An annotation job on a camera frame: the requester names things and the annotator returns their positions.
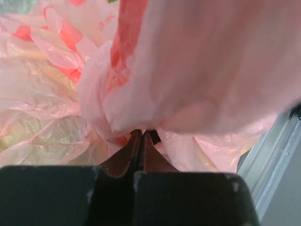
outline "white plastic bag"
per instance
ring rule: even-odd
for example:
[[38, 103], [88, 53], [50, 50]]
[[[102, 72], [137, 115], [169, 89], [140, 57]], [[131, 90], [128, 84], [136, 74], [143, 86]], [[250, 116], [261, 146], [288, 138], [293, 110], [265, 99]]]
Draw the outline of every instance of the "white plastic bag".
[[104, 0], [41, 0], [28, 15], [1, 15], [0, 166], [109, 157], [81, 117], [75, 83], [116, 28], [117, 11]]

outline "red print on bag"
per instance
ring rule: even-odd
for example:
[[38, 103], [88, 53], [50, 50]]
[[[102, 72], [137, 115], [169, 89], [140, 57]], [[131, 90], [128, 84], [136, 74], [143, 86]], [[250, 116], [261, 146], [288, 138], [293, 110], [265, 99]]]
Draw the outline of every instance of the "red print on bag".
[[115, 16], [113, 14], [110, 14], [109, 16], [106, 17], [106, 19], [104, 21], [101, 21], [98, 25], [98, 29], [99, 30], [103, 30], [103, 28], [106, 26], [106, 24], [108, 24], [112, 19], [114, 19]]
[[77, 51], [76, 44], [83, 38], [83, 34], [66, 20], [62, 21], [62, 28], [59, 36], [66, 46], [68, 46], [74, 52]]
[[24, 41], [32, 41], [30, 26], [26, 26], [26, 25], [19, 26], [17, 30], [13, 33], [13, 35]]

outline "gray wall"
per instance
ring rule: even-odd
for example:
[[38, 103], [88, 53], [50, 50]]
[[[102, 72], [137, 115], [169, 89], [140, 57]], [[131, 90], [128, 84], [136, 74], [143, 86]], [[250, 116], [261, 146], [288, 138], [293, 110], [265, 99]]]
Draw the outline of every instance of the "gray wall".
[[301, 149], [295, 150], [261, 223], [301, 226]]

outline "plastic bag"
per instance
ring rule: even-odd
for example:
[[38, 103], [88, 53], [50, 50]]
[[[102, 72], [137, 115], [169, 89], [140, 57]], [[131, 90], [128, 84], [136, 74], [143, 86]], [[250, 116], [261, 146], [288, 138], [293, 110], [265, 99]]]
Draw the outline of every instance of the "plastic bag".
[[300, 9], [121, 0], [112, 48], [98, 49], [79, 82], [83, 116], [111, 150], [135, 128], [157, 129], [178, 169], [233, 172], [276, 112], [301, 99]]
[[116, 28], [116, 9], [99, 0], [41, 0], [28, 15], [1, 15], [0, 166], [109, 157], [81, 117], [75, 82]]

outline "pink plastic bag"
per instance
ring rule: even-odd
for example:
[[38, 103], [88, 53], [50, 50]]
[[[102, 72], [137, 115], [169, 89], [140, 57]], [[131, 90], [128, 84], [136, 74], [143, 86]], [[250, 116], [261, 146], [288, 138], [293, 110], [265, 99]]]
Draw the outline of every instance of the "pink plastic bag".
[[41, 0], [28, 15], [0, 16], [0, 166], [109, 157], [81, 117], [75, 82], [113, 39], [117, 14], [104, 0]]
[[100, 47], [81, 76], [82, 114], [112, 152], [123, 134], [157, 129], [178, 169], [234, 172], [276, 112], [300, 101], [300, 9], [121, 0], [110, 52]]

